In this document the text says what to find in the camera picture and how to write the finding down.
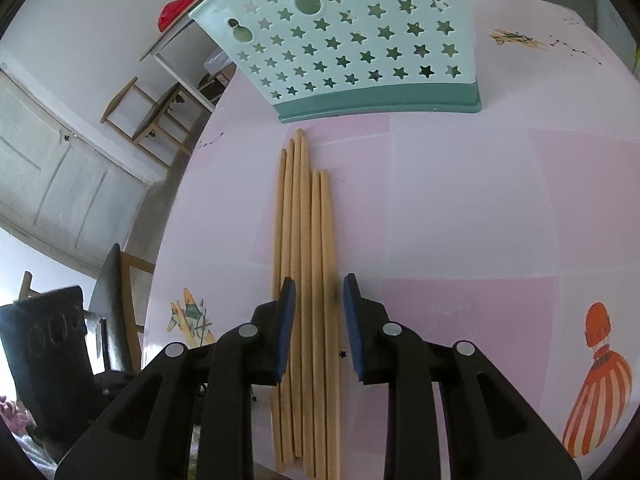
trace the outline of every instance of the gourd-shaped hole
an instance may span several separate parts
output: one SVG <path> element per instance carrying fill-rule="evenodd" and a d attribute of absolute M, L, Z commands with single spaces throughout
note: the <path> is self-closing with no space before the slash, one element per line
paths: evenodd
<path fill-rule="evenodd" d="M 320 11 L 320 0 L 294 0 L 293 4 L 303 14 L 315 14 Z"/>
<path fill-rule="evenodd" d="M 238 20 L 231 18 L 226 24 L 233 29 L 236 40 L 242 43 L 249 43 L 254 38 L 252 32 L 248 28 L 240 25 Z"/>

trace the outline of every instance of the chair backrest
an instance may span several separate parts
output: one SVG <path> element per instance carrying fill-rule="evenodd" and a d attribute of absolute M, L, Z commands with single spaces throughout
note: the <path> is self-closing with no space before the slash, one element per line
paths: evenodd
<path fill-rule="evenodd" d="M 122 307 L 122 253 L 118 244 L 114 244 L 107 254 L 95 282 L 94 293 L 91 295 L 87 310 L 97 319 L 107 321 L 108 342 L 106 348 L 109 353 L 108 361 L 111 369 L 133 373 Z M 97 328 L 96 341 L 101 344 L 102 334 L 99 327 Z"/>
<path fill-rule="evenodd" d="M 45 480 L 46 478 L 25 455 L 1 417 L 0 471 L 2 478 L 19 478 L 20 480 Z"/>
<path fill-rule="evenodd" d="M 104 408 L 85 335 L 79 286 L 0 307 L 16 391 L 49 438 L 73 442 Z"/>

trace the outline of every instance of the white door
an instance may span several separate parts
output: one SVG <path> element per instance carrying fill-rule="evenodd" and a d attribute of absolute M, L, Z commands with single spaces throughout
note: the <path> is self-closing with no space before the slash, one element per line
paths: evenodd
<path fill-rule="evenodd" d="M 96 152 L 0 72 L 0 226 L 96 276 L 127 241 L 147 186 Z"/>

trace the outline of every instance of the bundle of chopsticks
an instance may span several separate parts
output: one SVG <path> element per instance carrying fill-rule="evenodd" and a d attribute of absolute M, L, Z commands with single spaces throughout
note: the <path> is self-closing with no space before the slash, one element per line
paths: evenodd
<path fill-rule="evenodd" d="M 303 130 L 280 153 L 272 295 L 296 282 L 287 371 L 271 397 L 276 470 L 302 458 L 308 478 L 340 478 L 339 286 L 329 175 L 311 170 Z"/>

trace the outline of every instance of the desk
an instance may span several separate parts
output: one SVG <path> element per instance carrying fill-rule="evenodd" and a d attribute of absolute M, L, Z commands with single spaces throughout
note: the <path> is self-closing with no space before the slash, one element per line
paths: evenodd
<path fill-rule="evenodd" d="M 422 338 L 475 342 L 562 439 L 593 351 L 601 301 L 610 348 L 640 357 L 640 86 L 573 11 L 469 0 L 482 111 L 280 124 L 237 74 L 178 190 L 151 288 L 144 360 L 186 341 L 171 303 L 206 308 L 214 338 L 270 299 L 276 168 L 304 128 L 327 168 L 338 273 Z M 349 351 L 344 331 L 341 348 Z M 341 361 L 342 477 L 383 477 L 386 387 Z M 254 459 L 273 468 L 268 388 L 256 388 Z M 638 406 L 578 465 L 587 476 Z M 304 478 L 295 468 L 286 475 Z"/>
<path fill-rule="evenodd" d="M 145 51 L 142 57 L 140 57 L 140 61 L 142 62 L 146 56 L 152 56 L 162 68 L 171 74 L 171 76 L 184 87 L 185 91 L 189 92 L 207 110 L 213 112 L 213 110 L 215 110 L 215 106 L 211 104 L 193 84 L 180 76 L 169 60 L 161 54 L 162 49 L 164 49 L 164 47 L 178 36 L 178 34 L 191 27 L 194 21 L 188 16 L 188 14 L 201 1 L 202 0 L 195 0 L 191 5 L 189 5 L 189 7 L 184 9 L 183 12 L 181 12 L 178 17 L 172 21 L 171 25 L 169 25 L 169 27 L 167 27 L 164 32 L 156 38 L 153 44 Z"/>

